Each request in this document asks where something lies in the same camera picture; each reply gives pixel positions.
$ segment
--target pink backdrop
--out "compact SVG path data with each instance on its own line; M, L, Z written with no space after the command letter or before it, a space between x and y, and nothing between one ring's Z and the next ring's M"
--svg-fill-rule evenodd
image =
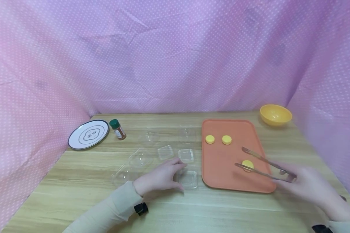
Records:
M350 1L0 0L0 230L95 113L287 105L350 191Z

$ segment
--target wood grain surface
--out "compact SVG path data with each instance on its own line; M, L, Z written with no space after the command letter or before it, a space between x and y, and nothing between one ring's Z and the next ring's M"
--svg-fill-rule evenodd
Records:
M233 118L251 121L257 130L266 156L271 160L310 165L317 168L333 187L347 198L350 195L305 140L297 127L271 128L261 122L258 112L96 115L92 119L109 122L119 119L127 133L119 141L111 131L98 145L86 150L67 149L45 176L3 232L62 232L78 216L106 198L116 186L111 175L127 163L128 157L144 146L140 136L147 128L174 145L182 142L179 127L194 127L192 142L199 187L184 194L153 192L145 196L149 213L132 216L111 232L152 233L305 233L314 224L325 223L324 215L284 191L272 194L212 189L201 178L201 124L207 118ZM150 167L160 164L153 149Z

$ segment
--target left hand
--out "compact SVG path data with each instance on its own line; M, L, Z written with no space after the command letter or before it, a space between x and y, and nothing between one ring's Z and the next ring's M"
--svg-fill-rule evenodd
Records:
M173 181L175 173L184 167L187 164L183 163L180 158L175 158L159 165L151 172L139 177L134 181L134 187L136 192L143 196L147 192L154 190L165 190L165 189L180 189L184 190L183 186Z

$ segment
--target metal tongs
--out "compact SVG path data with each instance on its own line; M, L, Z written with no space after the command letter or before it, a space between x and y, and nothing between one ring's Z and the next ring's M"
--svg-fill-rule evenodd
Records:
M284 173L286 173L286 174L289 174L289 175L291 175L291 176L293 176L293 177L297 177L296 174L293 174L292 172L286 171L285 169L283 169L283 168L280 167L279 165L277 165L277 164L275 164L275 163L273 163L273 162L268 161L267 159L265 159L264 157L260 156L260 155L257 154L256 152L254 152L254 151L252 151L252 150L249 150L249 149L246 148L246 147L241 147L241 149L242 149L242 151L245 152L246 154L253 155L253 156L256 157L257 159L259 159L259 160L261 160L261 161L263 161L263 162L266 162L266 163L268 163L269 165L271 165L271 166L273 166L273 167L276 167L276 168L279 169L280 171L282 171L282 172L284 172ZM274 180L290 182L290 181L286 181L286 180L284 180L284 179L276 178L276 177L274 177L274 176L272 176L272 175L270 175L270 174L266 174L266 173L264 173L264 172L260 172L260 171L254 169L254 168L247 167L247 166L245 166L245 165L243 165L243 164L240 164L240 163L237 163L237 162L235 163L235 166L241 167L241 168L243 168L243 169L247 169L247 170L249 170L249 171L258 173L258 174L260 174L260 175L262 175L262 176L266 176L266 177L271 178L271 179L274 179Z

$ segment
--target hand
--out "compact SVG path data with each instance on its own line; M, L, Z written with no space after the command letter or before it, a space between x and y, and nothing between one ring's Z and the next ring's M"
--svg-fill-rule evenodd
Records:
M183 191L183 186L180 183L173 181L173 177L177 171L186 166L187 164L183 163L180 158L164 162L148 174L145 174L134 181L136 192L140 196L143 196L147 192L153 190L177 188Z
M288 175L287 181L273 180L283 189L322 209L332 221L350 221L350 206L336 190L312 167L275 162L297 175Z

